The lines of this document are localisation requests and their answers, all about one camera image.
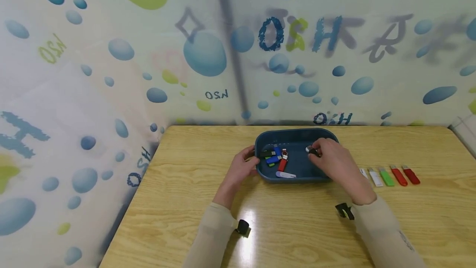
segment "green usb flash drive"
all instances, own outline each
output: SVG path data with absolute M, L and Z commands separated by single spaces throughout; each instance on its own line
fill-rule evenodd
M 382 179 L 384 180 L 385 184 L 388 187 L 394 187 L 395 183 L 394 183 L 392 177 L 390 177 L 390 175 L 388 174 L 388 172 L 385 171 L 385 168 L 379 167 L 378 170 L 380 171 L 380 176 L 382 176 Z

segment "hand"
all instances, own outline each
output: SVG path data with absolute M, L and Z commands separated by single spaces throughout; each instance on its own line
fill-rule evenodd
M 226 172 L 225 178 L 217 190 L 215 198 L 213 198 L 214 203 L 231 209 L 235 195 L 243 180 L 248 176 L 257 174 L 255 166 L 259 164 L 259 158 L 254 155 L 254 145 L 241 150 L 235 155 L 228 172 Z
M 327 176 L 340 184 L 357 205 L 367 205 L 377 199 L 369 181 L 364 177 L 349 150 L 332 139 L 320 138 L 312 144 L 320 158 L 314 154 L 308 157 Z

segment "black clip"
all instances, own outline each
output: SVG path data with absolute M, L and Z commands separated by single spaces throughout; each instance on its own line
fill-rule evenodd
M 347 203 L 340 203 L 336 205 L 337 212 L 339 212 L 340 217 L 348 218 L 350 220 L 354 220 L 354 215 L 350 211 L 350 206 L 347 206 Z

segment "person's right hand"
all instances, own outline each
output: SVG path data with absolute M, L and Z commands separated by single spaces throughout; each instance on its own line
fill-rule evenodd
M 332 139 L 320 138 L 312 144 L 320 158 L 309 154 L 310 161 L 340 184 L 357 205 L 367 205 L 377 199 L 370 182 L 364 177 L 349 150 Z

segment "wall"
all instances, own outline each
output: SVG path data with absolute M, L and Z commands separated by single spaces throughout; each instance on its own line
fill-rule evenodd
M 171 124 L 475 133 L 472 0 L 0 0 L 0 23 L 5 267 L 96 267 Z

